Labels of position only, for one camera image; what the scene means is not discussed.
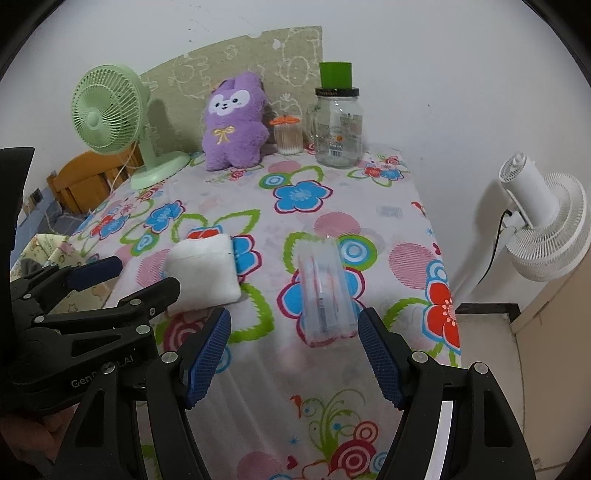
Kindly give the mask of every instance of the orange lid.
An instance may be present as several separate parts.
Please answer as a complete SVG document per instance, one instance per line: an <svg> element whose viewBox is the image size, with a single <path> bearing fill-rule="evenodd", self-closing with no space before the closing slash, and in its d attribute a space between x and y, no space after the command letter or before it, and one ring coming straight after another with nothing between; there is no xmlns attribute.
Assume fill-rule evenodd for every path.
<svg viewBox="0 0 591 480"><path fill-rule="evenodd" d="M298 124L300 123L300 119L290 115L283 115L274 118L269 123L271 125Z"/></svg>

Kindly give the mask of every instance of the yellow bow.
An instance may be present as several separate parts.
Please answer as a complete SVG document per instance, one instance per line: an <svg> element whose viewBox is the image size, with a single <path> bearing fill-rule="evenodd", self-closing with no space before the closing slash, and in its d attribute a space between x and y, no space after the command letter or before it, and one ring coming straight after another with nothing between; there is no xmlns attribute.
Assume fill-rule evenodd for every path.
<svg viewBox="0 0 591 480"><path fill-rule="evenodd" d="M219 137L217 139L216 145L219 145L222 142L230 142L228 140L228 137L226 136L226 134L233 134L234 133L234 130L235 130L235 128L233 126L229 126L229 127L226 127L226 128L216 128L213 131L213 134L216 137Z"/></svg>

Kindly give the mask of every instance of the electrical outlet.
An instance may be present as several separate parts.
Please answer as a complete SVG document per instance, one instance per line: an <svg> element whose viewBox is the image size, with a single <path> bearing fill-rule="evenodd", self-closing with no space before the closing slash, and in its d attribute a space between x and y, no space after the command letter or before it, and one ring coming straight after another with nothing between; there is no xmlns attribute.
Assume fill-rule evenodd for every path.
<svg viewBox="0 0 591 480"><path fill-rule="evenodd" d="M41 190L37 189L30 196L31 201L33 202L33 208L35 208L39 203L43 200L43 195L41 194Z"/></svg>

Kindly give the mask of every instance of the white cotton pad pouch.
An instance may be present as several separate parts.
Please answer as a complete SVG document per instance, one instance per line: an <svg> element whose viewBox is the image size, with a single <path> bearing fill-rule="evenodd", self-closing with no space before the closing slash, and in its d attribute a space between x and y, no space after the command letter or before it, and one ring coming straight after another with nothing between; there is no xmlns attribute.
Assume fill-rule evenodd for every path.
<svg viewBox="0 0 591 480"><path fill-rule="evenodd" d="M163 270L181 284L178 300L168 307L171 316L240 298L232 238L224 233L177 243L166 255Z"/></svg>

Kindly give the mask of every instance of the purple plush toy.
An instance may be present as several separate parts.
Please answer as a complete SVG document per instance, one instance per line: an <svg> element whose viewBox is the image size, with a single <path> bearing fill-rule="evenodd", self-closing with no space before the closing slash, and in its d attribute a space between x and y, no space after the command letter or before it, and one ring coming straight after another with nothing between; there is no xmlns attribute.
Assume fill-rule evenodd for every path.
<svg viewBox="0 0 591 480"><path fill-rule="evenodd" d="M269 137L261 121L266 101L261 80L252 72L224 80L212 93L202 142L209 171L254 167L261 161L261 145Z"/></svg>

